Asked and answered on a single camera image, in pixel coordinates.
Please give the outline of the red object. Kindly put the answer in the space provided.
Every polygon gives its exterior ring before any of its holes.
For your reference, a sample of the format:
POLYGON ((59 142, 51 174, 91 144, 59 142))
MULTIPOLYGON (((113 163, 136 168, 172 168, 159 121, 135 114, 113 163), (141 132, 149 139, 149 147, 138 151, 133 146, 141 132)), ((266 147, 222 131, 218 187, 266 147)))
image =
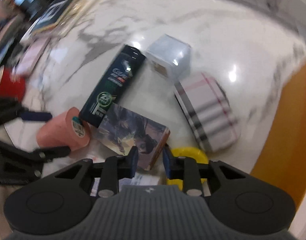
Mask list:
POLYGON ((0 98, 14 98, 21 102, 26 90, 25 79, 11 74, 8 68, 0 68, 0 98))

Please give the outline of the yellow tape roll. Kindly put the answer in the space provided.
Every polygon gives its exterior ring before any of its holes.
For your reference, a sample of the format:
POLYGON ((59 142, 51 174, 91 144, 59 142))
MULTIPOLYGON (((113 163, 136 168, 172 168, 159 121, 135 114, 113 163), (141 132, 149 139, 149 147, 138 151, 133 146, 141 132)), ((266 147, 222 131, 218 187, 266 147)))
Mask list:
MULTIPOLYGON (((180 147, 180 148, 172 148, 171 153, 174 157, 190 157, 196 160, 197 163, 208 164, 209 159, 205 152, 195 147, 180 147)), ((183 181, 180 179, 168 179, 167 185, 176 185, 182 191, 183 181)))

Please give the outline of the clear acrylic cube box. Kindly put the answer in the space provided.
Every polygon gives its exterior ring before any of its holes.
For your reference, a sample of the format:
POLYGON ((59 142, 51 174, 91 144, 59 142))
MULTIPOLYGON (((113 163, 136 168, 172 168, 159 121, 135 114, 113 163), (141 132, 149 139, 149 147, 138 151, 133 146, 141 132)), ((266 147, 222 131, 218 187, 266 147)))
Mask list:
POLYGON ((164 34, 146 49, 152 68, 163 77, 178 81, 190 74, 192 47, 164 34))

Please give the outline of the plaid fabric pouch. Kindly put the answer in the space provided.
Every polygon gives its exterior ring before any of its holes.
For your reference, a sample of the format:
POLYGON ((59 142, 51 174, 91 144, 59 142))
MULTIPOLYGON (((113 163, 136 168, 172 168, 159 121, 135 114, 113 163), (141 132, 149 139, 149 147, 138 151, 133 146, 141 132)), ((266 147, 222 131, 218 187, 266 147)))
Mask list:
POLYGON ((213 76, 197 72, 176 82, 174 88, 175 98, 201 150, 217 152, 238 141, 239 119, 213 76))

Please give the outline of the dark Clear shampoo bottle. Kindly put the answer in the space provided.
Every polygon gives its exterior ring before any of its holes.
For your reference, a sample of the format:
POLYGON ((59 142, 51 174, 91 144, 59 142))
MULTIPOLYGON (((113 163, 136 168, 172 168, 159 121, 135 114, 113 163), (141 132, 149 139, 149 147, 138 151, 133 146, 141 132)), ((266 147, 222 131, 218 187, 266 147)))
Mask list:
POLYGON ((79 118, 98 128, 110 106, 115 103, 146 60, 135 47, 124 45, 80 110, 79 118))

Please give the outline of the orange rimmed storage box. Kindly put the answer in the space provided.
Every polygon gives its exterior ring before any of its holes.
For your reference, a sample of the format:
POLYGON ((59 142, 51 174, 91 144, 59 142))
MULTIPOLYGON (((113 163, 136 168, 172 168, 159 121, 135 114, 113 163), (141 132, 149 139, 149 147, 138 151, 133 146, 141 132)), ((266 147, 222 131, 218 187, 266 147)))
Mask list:
POLYGON ((300 206, 306 193, 306 63, 282 89, 251 175, 284 190, 300 206))

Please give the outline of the pink cylindrical bottle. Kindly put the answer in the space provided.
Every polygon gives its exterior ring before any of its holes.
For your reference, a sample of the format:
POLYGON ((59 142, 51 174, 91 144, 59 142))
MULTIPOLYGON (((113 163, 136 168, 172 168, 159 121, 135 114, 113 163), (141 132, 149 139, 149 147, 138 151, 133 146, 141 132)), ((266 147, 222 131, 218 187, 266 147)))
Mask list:
POLYGON ((72 107, 43 125, 36 134, 39 147, 69 146, 71 151, 86 147, 90 142, 90 127, 79 114, 72 107))

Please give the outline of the pink flat case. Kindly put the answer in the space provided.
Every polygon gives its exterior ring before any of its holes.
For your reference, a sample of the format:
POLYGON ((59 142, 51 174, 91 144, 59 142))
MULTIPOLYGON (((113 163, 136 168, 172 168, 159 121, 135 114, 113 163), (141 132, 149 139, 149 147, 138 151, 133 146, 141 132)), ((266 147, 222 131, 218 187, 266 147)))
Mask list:
POLYGON ((23 56, 20 58, 19 63, 12 71, 12 75, 21 76, 24 78, 29 77, 32 74, 37 62, 44 53, 44 50, 49 41, 49 37, 44 37, 38 38, 32 44, 30 44, 23 56))

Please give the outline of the illustrated art book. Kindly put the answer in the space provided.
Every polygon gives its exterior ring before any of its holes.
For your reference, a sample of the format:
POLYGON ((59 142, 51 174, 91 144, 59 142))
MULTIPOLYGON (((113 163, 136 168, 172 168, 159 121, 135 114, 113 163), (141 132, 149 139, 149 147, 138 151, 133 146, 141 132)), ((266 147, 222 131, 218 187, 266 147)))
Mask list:
POLYGON ((95 139, 119 155, 138 149, 138 167, 149 171, 155 165, 170 130, 143 115, 113 103, 94 132, 95 139))

